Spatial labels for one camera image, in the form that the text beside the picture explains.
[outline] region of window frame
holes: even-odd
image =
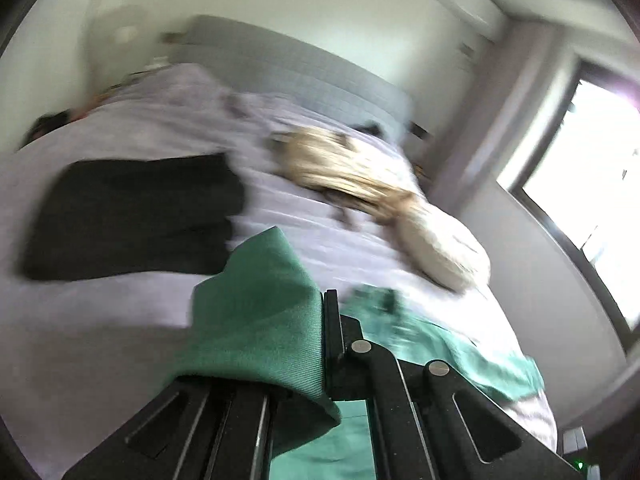
[[[564,96],[559,104],[556,113],[549,123],[542,139],[536,149],[527,160],[526,165],[518,174],[517,179],[511,185],[509,192],[524,206],[527,211],[542,225],[542,227],[560,245],[560,248],[569,257],[574,266],[580,271],[596,298],[602,305],[607,317],[615,330],[622,348],[629,352],[631,347],[640,340],[640,323],[631,329],[626,322],[616,300],[609,292],[609,289],[598,275],[595,267],[591,265],[584,253],[562,232],[556,223],[546,214],[545,211],[524,191],[527,181],[536,171],[538,165],[545,156],[551,143],[556,138],[562,120],[567,113],[575,91],[580,81],[587,81],[609,91],[623,91],[625,96],[631,97],[636,107],[640,109],[640,86],[630,79],[616,74],[606,68],[582,60],[575,70],[574,75],[566,88]]]

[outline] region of white bed sheet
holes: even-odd
[[[277,225],[322,290],[336,288],[343,296],[360,283],[396,288],[434,322],[480,344],[520,351],[488,287],[463,295],[444,290],[414,270],[388,228],[353,212],[358,230],[345,229],[319,194],[277,176],[267,137],[287,124],[324,124],[357,135],[281,97],[232,94],[203,69],[180,65],[2,161],[0,414],[44,480],[59,479],[159,390],[188,335],[191,291],[204,279],[142,272],[35,283],[16,275],[28,222],[47,187],[83,158],[229,150],[248,195],[245,213],[234,219],[233,245]],[[555,449],[556,426],[543,394],[506,411]]]

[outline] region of gray headboard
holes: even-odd
[[[344,124],[374,121],[391,142],[402,141],[412,118],[411,99],[378,76],[308,43],[235,20],[195,17],[170,60],[199,63],[238,91],[291,95]]]

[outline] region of gray curtain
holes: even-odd
[[[425,156],[431,203],[456,216],[523,136],[553,75],[564,30],[553,23],[510,21],[478,65],[452,125]]]

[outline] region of green cloth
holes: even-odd
[[[277,384],[295,392],[278,408],[274,452],[340,423],[322,389],[320,290],[277,227],[235,248],[225,269],[193,292],[187,348],[172,376]]]
[[[531,358],[481,349],[469,339],[404,309],[398,292],[364,285],[340,303],[360,320],[364,337],[416,364],[442,359],[496,402],[519,400],[543,388]],[[342,423],[271,462],[273,480],[374,480],[365,401],[338,402]]]

